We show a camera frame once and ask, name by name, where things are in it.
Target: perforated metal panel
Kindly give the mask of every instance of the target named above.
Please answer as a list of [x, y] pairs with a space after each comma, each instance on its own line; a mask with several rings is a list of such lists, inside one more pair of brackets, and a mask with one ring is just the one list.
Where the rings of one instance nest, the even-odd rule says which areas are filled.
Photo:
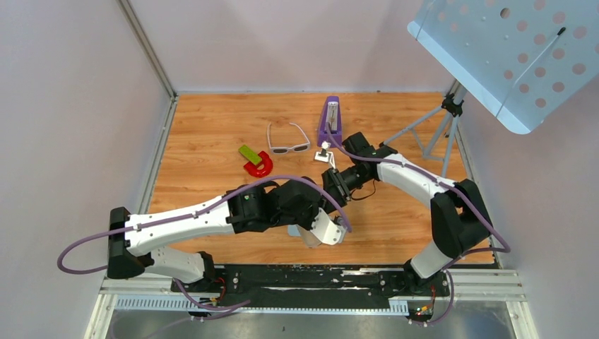
[[514, 133], [599, 73], [598, 0], [426, 0], [408, 31]]
[[[116, 310], [146, 311], [197, 311], [183, 296], [172, 295], [127, 295], [119, 296]], [[280, 307], [242, 307], [243, 313], [267, 314], [367, 314], [385, 316], [407, 316], [408, 302], [405, 300], [389, 300], [388, 309], [291, 309]]]

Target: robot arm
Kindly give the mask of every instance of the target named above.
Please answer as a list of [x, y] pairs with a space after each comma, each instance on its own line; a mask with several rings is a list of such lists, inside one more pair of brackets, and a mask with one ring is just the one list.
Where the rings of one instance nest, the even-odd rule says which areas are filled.
[[[439, 177], [411, 163], [387, 145], [375, 149], [361, 133], [345, 139], [343, 147], [359, 157], [395, 160], [403, 165], [352, 159], [355, 165], [342, 172], [327, 170], [323, 173], [325, 190], [335, 196], [340, 205], [344, 206], [351, 200], [352, 190], [360, 189], [370, 180], [378, 180], [410, 194], [431, 210], [432, 241], [404, 265], [406, 285], [411, 289], [422, 287], [443, 267], [490, 236], [464, 201], [439, 185], [452, 186], [464, 193], [480, 214], [490, 220], [478, 187], [471, 180], [455, 182]], [[327, 212], [332, 211], [327, 202], [324, 202], [324, 208]]]
[[[322, 174], [323, 187], [339, 205], [345, 206], [351, 201], [351, 191], [360, 189], [370, 180], [377, 180], [405, 191], [431, 210], [433, 240], [405, 263], [404, 276], [411, 289], [423, 286], [445, 265], [489, 237], [485, 226], [464, 202], [454, 192], [439, 185], [444, 183], [462, 191], [489, 220], [485, 204], [472, 181], [456, 183], [438, 177], [412, 164], [393, 148], [383, 145], [374, 149], [361, 133], [343, 141], [343, 147], [360, 157], [396, 160], [403, 166], [352, 159], [355, 165], [342, 172], [328, 169]], [[433, 176], [437, 184], [415, 172], [415, 167]], [[269, 186], [275, 188], [266, 192], [265, 188]], [[108, 277], [132, 278], [149, 272], [178, 278], [184, 283], [214, 278], [214, 263], [209, 254], [187, 254], [166, 247], [173, 242], [208, 235], [264, 232], [271, 227], [297, 224], [324, 244], [338, 244], [345, 236], [346, 229], [328, 216], [335, 209], [332, 204], [318, 191], [299, 182], [288, 181], [281, 186], [266, 183], [201, 213], [221, 198], [149, 215], [132, 215], [125, 208], [115, 208], [110, 215], [110, 229], [132, 227], [134, 231], [109, 238]]]
[[[265, 188], [269, 186], [275, 188], [267, 193]], [[346, 233], [319, 207], [320, 193], [297, 182], [282, 186], [274, 182], [263, 184], [203, 212], [220, 199], [222, 196], [155, 214], [130, 214], [122, 207], [112, 210], [111, 230], [134, 230], [109, 238], [108, 278], [132, 278], [144, 272], [170, 276], [183, 283], [214, 278], [214, 262], [209, 254], [189, 254], [167, 247], [197, 237], [264, 232], [271, 227], [298, 224], [319, 242], [334, 245], [342, 242]]]

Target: green sponge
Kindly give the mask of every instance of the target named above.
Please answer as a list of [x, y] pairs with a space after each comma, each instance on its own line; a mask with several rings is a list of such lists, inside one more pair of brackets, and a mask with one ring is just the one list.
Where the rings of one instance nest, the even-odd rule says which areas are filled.
[[239, 152], [254, 165], [258, 165], [260, 162], [262, 162], [262, 158], [246, 145], [240, 147]]

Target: tripod leg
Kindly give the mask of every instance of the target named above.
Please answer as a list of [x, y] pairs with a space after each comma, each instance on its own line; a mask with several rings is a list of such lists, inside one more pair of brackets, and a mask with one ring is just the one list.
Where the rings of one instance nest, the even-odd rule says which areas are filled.
[[458, 129], [458, 119], [460, 116], [456, 116], [453, 118], [451, 122], [451, 128], [449, 129], [449, 139], [447, 140], [447, 148], [445, 148], [445, 158], [443, 159], [443, 170], [441, 171], [441, 176], [447, 177], [447, 166], [449, 165], [449, 157], [451, 156], [451, 150], [453, 148], [453, 140], [456, 137], [456, 130]]
[[399, 138], [400, 136], [402, 136], [403, 134], [405, 134], [405, 132], [410, 131], [411, 129], [413, 129], [414, 127], [418, 126], [419, 124], [421, 124], [424, 120], [432, 117], [433, 115], [439, 113], [439, 111], [441, 110], [441, 106], [433, 109], [431, 112], [428, 112], [426, 115], [424, 115], [422, 118], [414, 121], [413, 123], [411, 123], [408, 127], [405, 127], [404, 129], [402, 129], [401, 131], [395, 133], [392, 137], [390, 137], [389, 139], [383, 141], [384, 145], [388, 145], [391, 141]]
[[437, 141], [439, 140], [439, 137], [441, 136], [441, 134], [443, 133], [443, 131], [445, 131], [445, 128], [447, 127], [447, 124], [449, 123], [449, 120], [452, 117], [453, 116], [449, 112], [447, 112], [445, 114], [445, 117], [443, 118], [443, 121], [441, 121], [441, 124], [439, 125], [439, 128], [434, 132], [434, 135], [432, 136], [431, 141], [429, 141], [429, 143], [427, 144], [427, 148], [422, 153], [422, 155], [424, 157], [429, 157], [430, 156], [432, 148], [435, 146], [435, 144], [437, 144]]

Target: black clamp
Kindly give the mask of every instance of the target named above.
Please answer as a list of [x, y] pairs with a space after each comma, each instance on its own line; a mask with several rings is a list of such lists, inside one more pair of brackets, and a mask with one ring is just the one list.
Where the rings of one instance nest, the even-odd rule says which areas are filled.
[[463, 110], [462, 110], [462, 104], [464, 103], [464, 100], [462, 100], [462, 102], [460, 102], [459, 104], [456, 104], [455, 102], [453, 102], [453, 98], [455, 97], [455, 94], [448, 94], [445, 99], [443, 99], [443, 102], [441, 103], [441, 108], [445, 109], [447, 112], [451, 113], [451, 115], [453, 115], [453, 117], [457, 117], [462, 115]]

